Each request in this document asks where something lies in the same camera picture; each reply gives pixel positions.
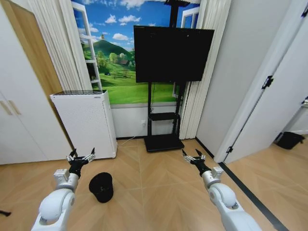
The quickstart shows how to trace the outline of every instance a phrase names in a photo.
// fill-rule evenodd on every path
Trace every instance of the tv stand shelf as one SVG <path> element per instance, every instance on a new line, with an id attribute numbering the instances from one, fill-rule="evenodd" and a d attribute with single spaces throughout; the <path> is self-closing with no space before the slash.
<path id="1" fill-rule="evenodd" d="M 165 112 L 165 113 L 151 113 L 150 119 L 152 121 L 158 120 L 170 120 L 170 119 L 177 119 L 178 116 L 174 112 Z"/>
<path id="2" fill-rule="evenodd" d="M 184 148 L 177 134 L 152 135 L 144 138 L 146 151 L 159 152 Z"/>

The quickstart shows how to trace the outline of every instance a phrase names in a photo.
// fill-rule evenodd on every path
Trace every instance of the green hill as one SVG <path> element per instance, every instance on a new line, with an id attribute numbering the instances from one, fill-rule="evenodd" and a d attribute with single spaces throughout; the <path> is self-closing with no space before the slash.
<path id="1" fill-rule="evenodd" d="M 124 48 L 114 45 L 106 40 L 100 40 L 98 42 L 93 43 L 95 53 L 97 51 L 102 51 L 106 57 L 109 57 L 110 53 L 115 53 L 119 55 L 120 53 L 124 53 L 128 59 L 131 59 L 132 55 L 130 52 L 125 50 Z"/>

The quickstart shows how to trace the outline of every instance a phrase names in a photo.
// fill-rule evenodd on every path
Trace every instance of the black trash bin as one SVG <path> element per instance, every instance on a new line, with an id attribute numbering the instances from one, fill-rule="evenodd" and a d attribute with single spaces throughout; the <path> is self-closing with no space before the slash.
<path id="1" fill-rule="evenodd" d="M 284 149 L 292 149 L 299 142 L 302 142 L 303 139 L 305 139 L 305 137 L 286 131 L 278 138 L 276 144 Z"/>
<path id="2" fill-rule="evenodd" d="M 90 181 L 89 190 L 99 202 L 106 203 L 110 201 L 114 195 L 112 176 L 108 172 L 97 174 Z"/>

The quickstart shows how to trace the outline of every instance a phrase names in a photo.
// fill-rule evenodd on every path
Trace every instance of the baseboard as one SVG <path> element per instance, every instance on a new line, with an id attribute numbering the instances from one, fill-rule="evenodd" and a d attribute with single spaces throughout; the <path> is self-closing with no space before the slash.
<path id="1" fill-rule="evenodd" d="M 196 137 L 195 139 L 206 150 L 207 154 L 209 154 L 214 159 L 214 155 L 211 153 L 210 150 L 207 149 L 207 147 L 205 147 L 205 145 L 198 139 L 198 137 Z"/>
<path id="2" fill-rule="evenodd" d="M 116 140 L 129 140 L 129 139 L 143 139 L 146 136 L 127 136 L 127 137 L 117 137 Z"/>

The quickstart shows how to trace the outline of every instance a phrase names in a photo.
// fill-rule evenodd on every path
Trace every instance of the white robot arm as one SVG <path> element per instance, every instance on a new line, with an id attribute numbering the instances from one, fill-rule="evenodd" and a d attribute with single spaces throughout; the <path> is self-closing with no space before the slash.
<path id="1" fill-rule="evenodd" d="M 75 190 L 81 168 L 95 158 L 94 148 L 90 155 L 77 157 L 76 149 L 67 156 L 70 169 L 58 169 L 54 173 L 56 190 L 42 200 L 32 231 L 65 231 L 69 213 L 75 201 Z"/>
<path id="2" fill-rule="evenodd" d="M 260 231 L 261 228 L 256 221 L 244 211 L 237 201 L 235 193 L 225 184 L 220 183 L 220 176 L 223 173 L 221 167 L 208 168 L 205 156 L 196 149 L 198 157 L 187 155 L 184 150 L 183 156 L 189 163 L 196 165 L 203 178 L 205 188 L 208 191 L 211 201 L 217 207 L 221 215 L 221 221 L 226 231 Z"/>

